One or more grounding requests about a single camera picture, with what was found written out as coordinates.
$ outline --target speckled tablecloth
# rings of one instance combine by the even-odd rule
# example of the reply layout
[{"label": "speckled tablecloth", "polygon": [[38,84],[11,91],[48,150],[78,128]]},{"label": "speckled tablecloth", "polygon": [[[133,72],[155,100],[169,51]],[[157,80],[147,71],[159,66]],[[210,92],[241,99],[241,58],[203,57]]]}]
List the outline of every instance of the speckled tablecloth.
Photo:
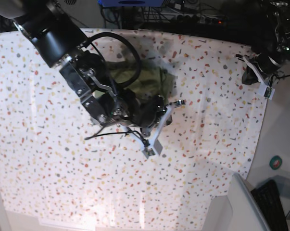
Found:
[{"label": "speckled tablecloth", "polygon": [[[88,36],[102,30],[85,30]],[[0,34],[0,188],[7,210],[90,227],[199,230],[210,201],[252,163],[265,99],[241,84],[249,47],[152,31],[114,31],[142,59],[176,76],[186,99],[164,128],[161,156],[146,160],[129,137],[84,141],[88,113],[57,69],[20,33]],[[108,61],[126,51],[96,42]]]}]

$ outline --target floor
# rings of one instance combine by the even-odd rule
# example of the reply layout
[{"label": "floor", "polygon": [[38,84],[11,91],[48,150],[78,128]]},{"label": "floor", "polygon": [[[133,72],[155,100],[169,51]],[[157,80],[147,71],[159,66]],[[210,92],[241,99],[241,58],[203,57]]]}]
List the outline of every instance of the floor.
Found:
[{"label": "floor", "polygon": [[[284,67],[290,74],[290,64]],[[254,187],[274,179],[280,192],[285,214],[290,210],[290,78],[280,81],[268,102],[255,157],[247,181]],[[282,166],[272,170],[270,159],[279,155]]]}]

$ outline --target green sticker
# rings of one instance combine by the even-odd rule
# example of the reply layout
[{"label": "green sticker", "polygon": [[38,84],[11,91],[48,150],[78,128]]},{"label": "green sticker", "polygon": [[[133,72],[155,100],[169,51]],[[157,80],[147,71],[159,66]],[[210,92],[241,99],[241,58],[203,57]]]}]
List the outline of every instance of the green sticker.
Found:
[{"label": "green sticker", "polygon": [[282,163],[283,163],[282,159],[278,155],[276,155],[270,160],[270,167],[273,170],[277,170],[279,169]]}]

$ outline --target metal bracket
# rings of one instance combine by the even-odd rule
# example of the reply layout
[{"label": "metal bracket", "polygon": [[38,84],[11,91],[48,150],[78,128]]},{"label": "metal bracket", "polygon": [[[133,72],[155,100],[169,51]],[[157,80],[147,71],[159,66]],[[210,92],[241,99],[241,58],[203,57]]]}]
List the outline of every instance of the metal bracket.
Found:
[{"label": "metal bracket", "polygon": [[270,87],[262,77],[261,73],[259,72],[258,68],[252,64],[248,59],[247,56],[243,56],[243,60],[245,61],[246,65],[255,73],[255,75],[258,78],[258,81],[260,82],[260,86],[258,88],[258,94],[262,95],[266,98],[272,99],[275,89],[273,87]]},{"label": "metal bracket", "polygon": [[[158,127],[156,128],[156,131],[154,134],[151,135],[151,137],[148,139],[149,146],[145,147],[143,142],[134,134],[131,133],[130,135],[135,138],[140,143],[140,150],[143,152],[145,157],[148,159],[150,156],[153,155],[160,155],[163,149],[163,146],[158,140],[159,135],[162,132],[162,129],[164,128],[167,120],[173,113],[174,109],[177,107],[180,107],[182,105],[185,105],[184,100],[179,100],[174,103],[170,103],[169,105],[166,106],[167,111],[166,113],[161,117],[160,123]],[[124,127],[124,131],[129,131],[129,127]]]},{"label": "metal bracket", "polygon": [[104,90],[107,90],[108,93],[109,93],[109,95],[110,95],[112,98],[115,97],[115,95],[114,95],[114,93],[113,93],[113,89],[112,89],[110,86],[107,86],[107,85],[101,84],[101,83],[97,80],[97,78],[95,77],[95,70],[94,70],[94,69],[90,68],[90,69],[87,70],[87,71],[80,70],[80,72],[81,72],[82,74],[84,74],[84,75],[89,76],[89,77],[93,80],[93,82],[94,82],[94,83],[95,83],[99,88],[104,89]]}]

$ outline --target electronic equipment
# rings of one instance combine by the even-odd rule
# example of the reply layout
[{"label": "electronic equipment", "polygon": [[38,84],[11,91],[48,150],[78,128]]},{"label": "electronic equipment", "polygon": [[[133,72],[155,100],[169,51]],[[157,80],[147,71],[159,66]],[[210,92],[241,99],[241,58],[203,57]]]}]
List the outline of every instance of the electronic equipment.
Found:
[{"label": "electronic equipment", "polygon": [[99,0],[104,7],[120,6],[152,6],[163,7],[169,3],[169,0]]},{"label": "electronic equipment", "polygon": [[[147,100],[138,99],[129,86],[138,79],[141,72],[140,56],[135,48],[122,36],[103,32],[90,38],[70,20],[60,5],[53,0],[0,0],[0,14],[13,19],[15,26],[32,42],[49,67],[60,65],[60,73],[70,88],[80,98],[80,103],[101,129],[89,140],[102,135],[105,127],[121,124],[124,132],[131,134],[141,143],[141,149],[148,158],[160,154],[162,146],[158,136],[165,125],[171,123],[171,113],[185,102],[179,100],[165,104],[163,96],[155,95]],[[123,83],[117,83],[107,69],[106,61],[93,41],[112,37],[121,41],[132,52],[136,61],[134,75]],[[83,51],[93,46],[98,54]],[[104,92],[98,98],[95,91]]]},{"label": "electronic equipment", "polygon": [[74,5],[76,4],[77,0],[64,0],[64,3],[66,3],[67,5]]},{"label": "electronic equipment", "polygon": [[261,41],[252,46],[257,54],[254,57],[242,57],[247,69],[242,76],[242,83],[246,85],[260,82],[259,93],[272,98],[274,89],[272,84],[276,79],[287,76],[278,76],[279,70],[287,61],[290,61],[290,0],[259,0],[259,23],[266,23],[266,37],[268,41]]}]

